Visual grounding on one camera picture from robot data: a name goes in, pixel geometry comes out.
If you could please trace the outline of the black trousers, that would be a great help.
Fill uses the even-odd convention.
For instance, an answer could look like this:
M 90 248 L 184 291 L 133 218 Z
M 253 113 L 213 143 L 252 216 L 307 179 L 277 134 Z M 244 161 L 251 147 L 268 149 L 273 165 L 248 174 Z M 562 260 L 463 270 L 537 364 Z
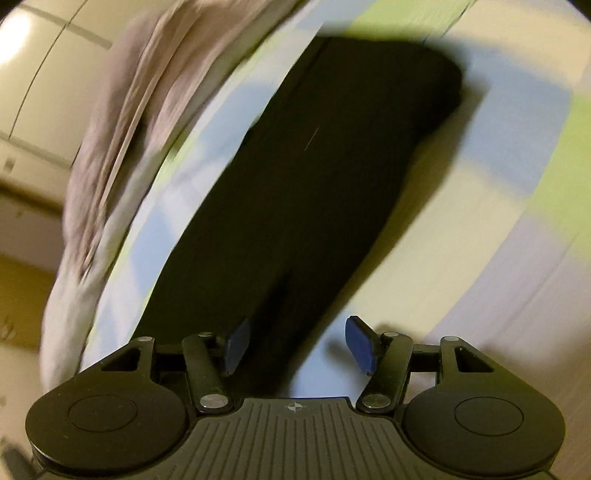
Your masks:
M 318 36 L 170 253 L 135 329 L 163 345 L 249 319 L 231 387 L 276 393 L 397 203 L 463 73 L 409 41 Z

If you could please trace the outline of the checkered bed sheet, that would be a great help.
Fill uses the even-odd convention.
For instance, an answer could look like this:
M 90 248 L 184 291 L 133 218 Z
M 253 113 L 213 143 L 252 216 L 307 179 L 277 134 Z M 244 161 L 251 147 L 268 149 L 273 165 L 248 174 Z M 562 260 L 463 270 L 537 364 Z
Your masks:
M 567 1 L 322 1 L 228 79 L 160 168 L 98 303 L 81 364 L 132 334 L 174 244 L 321 27 L 451 48 L 465 99 L 427 145 L 374 249 L 287 386 L 360 394 L 346 318 L 416 340 L 457 335 L 544 385 L 590 335 L 590 24 Z

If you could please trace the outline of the white striped duvet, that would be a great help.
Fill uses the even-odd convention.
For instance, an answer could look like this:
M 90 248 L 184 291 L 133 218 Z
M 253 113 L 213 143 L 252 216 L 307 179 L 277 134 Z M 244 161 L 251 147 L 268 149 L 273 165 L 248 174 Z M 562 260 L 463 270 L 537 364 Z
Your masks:
M 61 259 L 42 321 L 39 370 L 44 390 L 57 387 L 77 373 L 112 264 L 169 149 L 184 128 L 197 120 L 232 72 L 249 58 L 277 27 L 301 9 L 301 2 L 295 2 L 297 9 L 267 33 L 266 37 L 233 66 L 204 105 L 197 106 L 191 103 L 185 109 L 161 151 L 153 155 L 142 154 L 138 142 L 133 143 L 128 149 L 126 162 L 119 171 L 109 198 L 106 222 L 90 265 L 80 279 L 75 279 L 62 269 Z

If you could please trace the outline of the pink folded cloth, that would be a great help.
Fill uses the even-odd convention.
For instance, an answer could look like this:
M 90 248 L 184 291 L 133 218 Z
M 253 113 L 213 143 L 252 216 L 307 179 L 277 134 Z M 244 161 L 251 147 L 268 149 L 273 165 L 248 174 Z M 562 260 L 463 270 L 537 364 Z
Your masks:
M 98 247 L 128 149 L 163 149 L 294 1 L 176 1 L 133 20 L 114 43 L 66 190 L 62 269 L 80 279 Z

